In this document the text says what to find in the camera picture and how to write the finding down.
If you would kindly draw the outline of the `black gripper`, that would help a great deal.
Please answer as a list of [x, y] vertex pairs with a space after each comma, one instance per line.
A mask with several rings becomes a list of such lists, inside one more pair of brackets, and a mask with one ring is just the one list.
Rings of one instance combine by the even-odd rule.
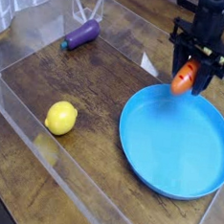
[[193, 22], [176, 17], [169, 40], [174, 45], [172, 76], [192, 56], [201, 66], [197, 71], [191, 93], [196, 97], [205, 90], [216, 75], [224, 78], [224, 0], [198, 0]]

